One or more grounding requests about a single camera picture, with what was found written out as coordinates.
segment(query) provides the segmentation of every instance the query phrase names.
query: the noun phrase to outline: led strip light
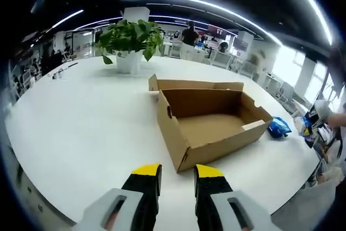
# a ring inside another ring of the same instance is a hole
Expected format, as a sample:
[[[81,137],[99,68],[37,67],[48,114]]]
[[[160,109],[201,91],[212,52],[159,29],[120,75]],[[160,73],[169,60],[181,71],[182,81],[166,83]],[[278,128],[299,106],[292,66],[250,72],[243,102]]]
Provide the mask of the led strip light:
[[[310,3],[310,5],[312,6],[313,10],[315,11],[318,19],[320,20],[320,23],[321,23],[322,28],[324,30],[325,36],[326,36],[329,44],[331,45],[332,44],[332,37],[331,37],[330,31],[329,31],[327,22],[325,21],[325,19],[324,19],[323,15],[322,15],[320,9],[318,8],[316,2],[314,0],[308,0],[308,2]]]
[[[215,5],[215,4],[211,4],[211,3],[208,3],[208,2],[205,2],[205,1],[202,1],[202,0],[185,0],[185,1],[190,1],[190,2],[195,2],[195,3],[199,3],[199,4],[203,4],[203,5],[207,5],[207,6],[210,6],[212,8],[215,8],[215,9],[218,9],[218,10],[221,10],[221,11],[224,11],[224,12],[227,12],[233,16],[236,16],[242,20],[244,20],[245,22],[251,24],[253,27],[256,27],[258,30],[262,31],[263,33],[265,33],[268,37],[270,37],[274,42],[276,42],[277,44],[279,44],[280,46],[282,46],[282,42],[277,38],[275,37],[273,34],[271,34],[270,32],[264,30],[262,27],[260,27],[258,24],[255,24],[254,22],[248,20],[247,18],[231,11],[231,10],[228,10],[226,8],[223,8],[221,6],[218,6],[218,5]]]
[[[69,16],[66,16],[64,19],[60,20],[60,21],[57,22],[55,25],[53,25],[50,29],[48,29],[48,30],[46,31],[46,33],[49,32],[50,30],[52,30],[53,28],[57,27],[58,25],[62,24],[62,23],[65,22],[66,20],[68,20],[68,19],[70,19],[70,18],[72,18],[72,17],[74,17],[74,16],[76,16],[76,15],[82,13],[82,12],[84,12],[83,9],[81,9],[80,11],[74,12],[73,14],[71,14],[71,15],[69,15]]]
[[[190,19],[186,19],[186,18],[182,18],[182,17],[175,17],[175,16],[157,16],[157,15],[149,15],[149,17],[172,18],[172,19],[179,19],[179,20],[184,20],[184,21],[193,21],[193,22],[195,22],[195,23],[204,24],[204,25],[209,25],[209,26],[211,26],[211,27],[219,28],[219,29],[221,29],[221,30],[224,30],[224,31],[228,32],[228,33],[231,34],[231,35],[237,36],[237,34],[235,34],[234,32],[228,31],[228,30],[223,29],[223,28],[221,28],[221,27],[217,27],[216,25],[207,24],[207,23],[203,23],[203,22],[200,22],[200,21],[194,21],[194,20],[190,20]],[[108,21],[110,21],[110,20],[116,20],[116,19],[121,19],[121,18],[123,18],[123,17],[122,17],[122,16],[119,16],[119,17],[114,17],[114,18],[109,18],[109,19],[104,19],[104,20],[92,22],[92,23],[89,23],[89,24],[85,24],[85,25],[83,25],[83,26],[81,26],[81,27],[78,27],[78,28],[76,28],[74,31],[77,31],[77,30],[82,29],[82,28],[84,28],[84,27],[87,27],[87,26],[89,26],[89,25],[93,25],[93,24],[97,24],[97,23],[101,23],[101,22],[106,22],[106,21],[108,22]],[[172,23],[172,22],[160,21],[160,23]],[[109,25],[109,24],[98,25],[98,26],[96,26],[96,27],[94,27],[94,28],[104,27],[104,26],[106,26],[106,25]],[[195,28],[208,31],[207,29],[201,28],[201,27],[195,27]]]

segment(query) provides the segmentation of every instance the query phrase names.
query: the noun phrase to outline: blue plastic bag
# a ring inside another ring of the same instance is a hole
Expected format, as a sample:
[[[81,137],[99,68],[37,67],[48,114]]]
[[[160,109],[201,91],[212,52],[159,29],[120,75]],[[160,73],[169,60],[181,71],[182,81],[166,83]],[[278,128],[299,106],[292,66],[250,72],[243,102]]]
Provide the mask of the blue plastic bag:
[[[287,133],[292,132],[288,124],[280,117],[274,116],[273,121],[268,126],[268,131],[272,138],[287,137]]]

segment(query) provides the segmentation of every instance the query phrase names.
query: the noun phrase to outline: black shirt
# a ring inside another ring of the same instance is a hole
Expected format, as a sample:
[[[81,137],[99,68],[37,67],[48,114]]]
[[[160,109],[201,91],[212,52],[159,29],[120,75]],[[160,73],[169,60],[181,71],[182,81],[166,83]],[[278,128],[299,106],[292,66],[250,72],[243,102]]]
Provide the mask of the black shirt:
[[[183,37],[183,43],[195,46],[195,40],[198,39],[198,34],[191,29],[185,29],[183,31]]]

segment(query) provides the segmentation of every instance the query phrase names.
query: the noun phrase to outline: green leaves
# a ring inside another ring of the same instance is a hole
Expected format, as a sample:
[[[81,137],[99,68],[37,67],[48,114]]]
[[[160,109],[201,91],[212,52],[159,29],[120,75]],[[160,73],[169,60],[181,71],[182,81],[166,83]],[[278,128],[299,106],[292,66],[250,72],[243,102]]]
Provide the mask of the green leaves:
[[[154,55],[156,48],[163,43],[161,31],[154,22],[138,20],[138,23],[132,23],[122,20],[110,25],[108,30],[100,36],[97,46],[110,54],[115,54],[116,51],[144,50],[143,55],[148,61]],[[105,64],[112,63],[106,56],[103,56],[103,61]]]
[[[105,55],[102,55],[104,64],[113,64],[112,60]]]

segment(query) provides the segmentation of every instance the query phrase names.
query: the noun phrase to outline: white table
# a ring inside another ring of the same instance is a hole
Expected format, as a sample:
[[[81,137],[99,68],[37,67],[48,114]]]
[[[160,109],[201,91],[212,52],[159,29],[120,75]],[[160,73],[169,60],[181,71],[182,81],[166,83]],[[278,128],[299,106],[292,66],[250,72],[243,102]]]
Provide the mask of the white table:
[[[249,78],[165,57],[153,57],[141,66],[136,76],[119,75],[116,65],[104,65],[101,57],[79,60],[60,80],[44,76],[5,120],[29,179],[72,220],[81,220],[83,210],[109,189],[121,188],[137,167],[160,162],[155,230],[198,230],[193,171],[174,170],[156,121],[157,93],[148,92],[148,78],[154,73],[168,79],[242,81],[256,105],[288,122],[292,133],[284,141],[265,133],[254,144],[209,164],[225,174],[234,190],[241,189],[270,214],[301,188],[317,166],[315,151],[298,136],[290,115]]]

